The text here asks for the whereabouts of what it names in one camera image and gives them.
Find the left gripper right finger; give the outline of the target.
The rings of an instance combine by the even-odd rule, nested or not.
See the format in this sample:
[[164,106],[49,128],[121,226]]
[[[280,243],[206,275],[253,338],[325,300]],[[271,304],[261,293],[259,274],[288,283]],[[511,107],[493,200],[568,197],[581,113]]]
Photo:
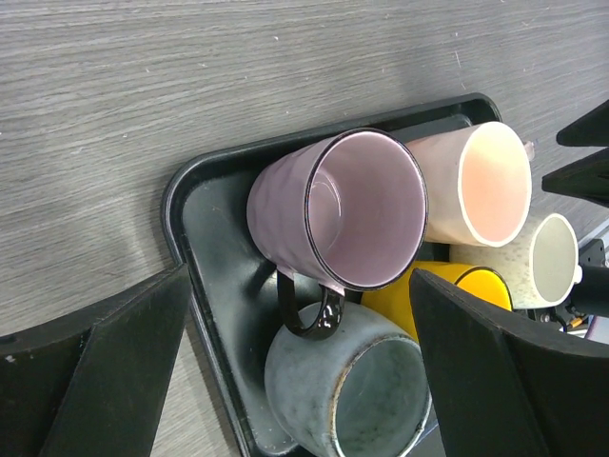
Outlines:
[[448,456],[605,456],[608,347],[414,269],[410,302]]

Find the pink ceramic mug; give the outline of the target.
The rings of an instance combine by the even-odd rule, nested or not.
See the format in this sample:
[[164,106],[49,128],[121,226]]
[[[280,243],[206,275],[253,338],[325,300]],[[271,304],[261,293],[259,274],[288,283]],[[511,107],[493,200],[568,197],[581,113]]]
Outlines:
[[491,121],[410,141],[425,181],[425,240],[500,248],[520,233],[532,198],[524,143]]

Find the purple mug black handle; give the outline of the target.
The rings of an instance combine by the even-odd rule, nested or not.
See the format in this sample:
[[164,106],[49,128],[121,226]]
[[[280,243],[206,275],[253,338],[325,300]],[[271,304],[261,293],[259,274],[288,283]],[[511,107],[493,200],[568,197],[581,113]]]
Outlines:
[[415,260],[428,197],[422,170],[394,136],[352,129],[266,167],[248,195],[251,238],[277,269],[286,328],[331,336],[347,290],[384,288]]

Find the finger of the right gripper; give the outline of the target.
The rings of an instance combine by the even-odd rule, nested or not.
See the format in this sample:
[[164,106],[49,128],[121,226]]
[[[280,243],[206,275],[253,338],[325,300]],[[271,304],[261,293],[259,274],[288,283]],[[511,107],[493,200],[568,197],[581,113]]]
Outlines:
[[609,144],[609,100],[561,129],[556,135],[565,147],[607,147]]
[[605,148],[544,175],[541,188],[607,208],[608,166],[608,148]]

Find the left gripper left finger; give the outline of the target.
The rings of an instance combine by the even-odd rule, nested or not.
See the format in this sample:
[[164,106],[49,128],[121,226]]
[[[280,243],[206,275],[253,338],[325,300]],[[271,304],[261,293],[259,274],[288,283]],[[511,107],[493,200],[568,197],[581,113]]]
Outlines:
[[190,298],[180,265],[2,336],[2,455],[148,456]]

